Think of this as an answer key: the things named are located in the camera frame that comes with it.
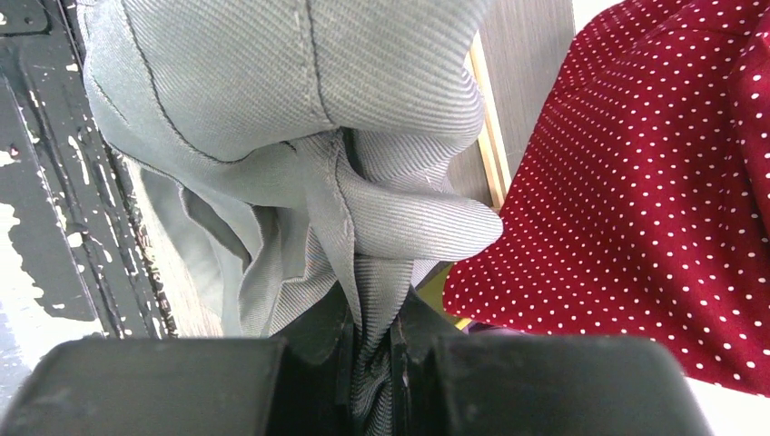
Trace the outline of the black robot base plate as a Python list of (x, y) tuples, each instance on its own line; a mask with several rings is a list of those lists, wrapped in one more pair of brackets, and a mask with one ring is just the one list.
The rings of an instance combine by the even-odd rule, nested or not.
[(3, 305), (79, 336), (173, 337), (133, 183), (85, 95), (75, 8), (1, 4), (1, 203), (15, 213), (10, 242), (27, 284)]

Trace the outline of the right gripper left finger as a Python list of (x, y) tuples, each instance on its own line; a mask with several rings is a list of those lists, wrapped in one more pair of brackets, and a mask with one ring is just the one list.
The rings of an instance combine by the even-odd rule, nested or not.
[(82, 339), (54, 347), (4, 435), (346, 435), (353, 325), (334, 286), (269, 338)]

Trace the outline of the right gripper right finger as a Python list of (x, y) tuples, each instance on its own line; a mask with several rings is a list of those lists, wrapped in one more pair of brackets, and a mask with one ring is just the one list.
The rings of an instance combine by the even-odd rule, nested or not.
[(390, 328), (397, 435), (707, 435), (675, 359), (635, 337), (467, 335), (414, 292)]

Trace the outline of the grey skirt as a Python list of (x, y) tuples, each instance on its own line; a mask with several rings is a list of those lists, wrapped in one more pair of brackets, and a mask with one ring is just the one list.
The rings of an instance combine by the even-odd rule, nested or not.
[(267, 336), (334, 285), (353, 430), (393, 432), (386, 340), (414, 273), (501, 235), (447, 169), (478, 138), (487, 1), (81, 1), (84, 87), (117, 152), (179, 186), (242, 263), (223, 329)]

